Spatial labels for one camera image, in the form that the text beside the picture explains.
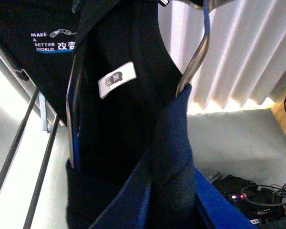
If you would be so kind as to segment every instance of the size tag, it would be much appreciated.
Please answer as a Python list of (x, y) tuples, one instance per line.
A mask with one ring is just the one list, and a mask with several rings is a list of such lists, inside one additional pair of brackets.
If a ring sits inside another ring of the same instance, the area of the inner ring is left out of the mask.
[(137, 78), (133, 62), (128, 62), (99, 80), (100, 98), (104, 99), (114, 88)]

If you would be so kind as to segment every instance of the blue fabric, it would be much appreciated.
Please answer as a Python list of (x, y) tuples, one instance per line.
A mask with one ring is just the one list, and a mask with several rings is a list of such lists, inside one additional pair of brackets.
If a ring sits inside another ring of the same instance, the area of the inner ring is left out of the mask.
[(205, 212), (211, 220), (205, 223), (216, 229), (256, 229), (240, 211), (230, 204), (195, 168), (196, 193)]
[(151, 151), (91, 229), (254, 229), (194, 168), (187, 136), (187, 86), (159, 116)]
[(144, 228), (151, 190), (150, 164), (150, 152), (147, 151), (118, 196), (90, 229)]

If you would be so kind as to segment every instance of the clothing label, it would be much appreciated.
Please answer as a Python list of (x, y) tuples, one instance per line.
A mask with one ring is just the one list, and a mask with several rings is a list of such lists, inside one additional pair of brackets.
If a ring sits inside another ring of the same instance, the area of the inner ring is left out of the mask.
[(114, 88), (137, 78), (133, 62), (128, 62), (99, 80), (100, 98), (104, 99)]
[(60, 53), (72, 52), (75, 47), (75, 32), (66, 29), (59, 29), (48, 32), (31, 32), (36, 52), (39, 53)]

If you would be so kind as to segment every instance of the dark navy fabric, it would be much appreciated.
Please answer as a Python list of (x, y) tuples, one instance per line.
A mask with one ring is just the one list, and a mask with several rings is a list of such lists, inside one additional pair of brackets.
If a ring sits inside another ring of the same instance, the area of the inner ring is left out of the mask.
[(187, 136), (187, 86), (159, 116), (152, 147), (149, 228), (191, 228), (195, 212), (193, 154)]
[(152, 182), (150, 164), (147, 151), (119, 195), (90, 229), (144, 229)]

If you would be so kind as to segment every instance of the metal rod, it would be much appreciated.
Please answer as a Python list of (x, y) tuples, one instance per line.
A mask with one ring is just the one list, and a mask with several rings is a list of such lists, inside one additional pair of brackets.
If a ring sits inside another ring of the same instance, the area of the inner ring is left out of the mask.
[(43, 96), (43, 94), (41, 94), (41, 93), (39, 93), (39, 107), (40, 107), (40, 116), (41, 116), (42, 130), (48, 132), (46, 99)]
[(8, 155), (7, 155), (7, 157), (6, 157), (5, 161), (4, 161), (3, 167), (2, 167), (2, 169), (0, 171), (0, 190), (1, 190), (2, 186), (3, 186), (4, 180), (5, 180), (6, 176), (7, 176), (7, 173), (9, 171), (10, 165), (11, 165), (11, 163), (13, 161), (13, 158), (15, 156), (15, 153), (17, 151), (19, 142), (20, 142), (21, 137), (23, 135), (23, 132), (24, 132), (25, 126), (27, 124), (27, 121), (29, 119), (30, 113), (31, 113), (31, 111), (32, 111), (32, 109), (34, 107), (34, 104), (35, 104), (36, 98), (38, 96), (38, 93), (39, 93), (39, 89), (36, 88), (32, 98), (31, 98), (31, 100), (29, 102), (29, 106), (28, 106), (27, 112), (25, 113), (25, 116), (24, 116), (23, 120), (20, 123), (18, 131), (17, 131), (16, 136), (14, 138), (14, 141), (13, 141), (11, 147), (10, 147), (10, 151), (9, 151), (9, 153), (8, 153)]
[(209, 17), (209, 2), (212, 0), (204, 0), (204, 37), (201, 40), (194, 56), (192, 57), (189, 65), (187, 66), (183, 76), (177, 87), (177, 95), (185, 88), (185, 86), (191, 81), (199, 67), (201, 66), (206, 53), (209, 48), (209, 37), (210, 37), (210, 17)]
[(58, 123), (59, 123), (59, 117), (56, 115), (54, 118), (52, 130), (51, 130), (50, 137), (48, 140), (48, 145), (47, 145), (44, 157), (43, 157), (42, 165), (41, 165), (41, 168), (40, 168), (40, 171), (38, 174), (36, 186), (35, 186), (35, 189), (33, 192), (33, 196), (31, 199), (31, 203), (30, 203), (30, 207), (28, 210), (27, 217), (26, 217), (25, 222), (24, 222), (23, 229), (30, 229), (32, 222), (33, 222), (33, 218), (34, 218), (34, 214), (36, 211), (39, 195), (41, 192), (41, 187), (43, 184), (44, 176), (46, 174), (49, 159), (51, 156), (51, 152), (52, 152), (52, 148), (53, 148), (53, 144), (54, 144), (54, 140), (55, 140), (55, 136), (56, 136), (56, 132), (57, 132)]

